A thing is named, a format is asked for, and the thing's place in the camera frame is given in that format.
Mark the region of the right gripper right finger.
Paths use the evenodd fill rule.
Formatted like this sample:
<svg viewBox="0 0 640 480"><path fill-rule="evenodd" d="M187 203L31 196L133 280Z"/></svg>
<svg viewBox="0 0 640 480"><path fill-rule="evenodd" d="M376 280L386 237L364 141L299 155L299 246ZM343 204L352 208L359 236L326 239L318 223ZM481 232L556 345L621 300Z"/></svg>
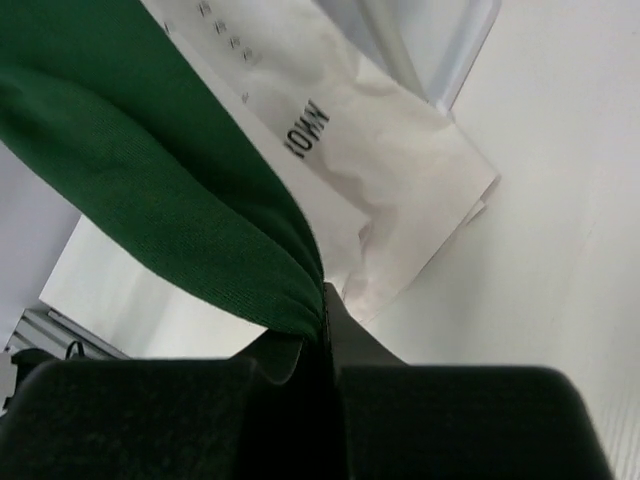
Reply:
<svg viewBox="0 0 640 480"><path fill-rule="evenodd" d="M410 365L324 288L341 479L609 479L586 406L540 366Z"/></svg>

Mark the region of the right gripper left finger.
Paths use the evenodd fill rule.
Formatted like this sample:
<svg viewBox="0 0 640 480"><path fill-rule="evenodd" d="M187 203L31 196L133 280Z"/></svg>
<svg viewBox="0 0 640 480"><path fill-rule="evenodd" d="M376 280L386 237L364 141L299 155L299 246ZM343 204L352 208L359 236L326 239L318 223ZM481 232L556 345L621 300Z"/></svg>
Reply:
<svg viewBox="0 0 640 480"><path fill-rule="evenodd" d="M224 360L52 360L1 423L5 479L329 479L324 378L268 332Z"/></svg>

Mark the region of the green and white t shirt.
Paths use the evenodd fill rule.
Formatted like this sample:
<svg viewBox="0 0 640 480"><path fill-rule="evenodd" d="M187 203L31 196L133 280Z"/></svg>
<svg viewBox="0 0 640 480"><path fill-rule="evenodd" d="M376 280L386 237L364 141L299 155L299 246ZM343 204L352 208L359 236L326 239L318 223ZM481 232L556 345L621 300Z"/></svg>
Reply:
<svg viewBox="0 0 640 480"><path fill-rule="evenodd" d="M496 174L312 1L5 1L1 139L145 267L316 337L369 320Z"/></svg>

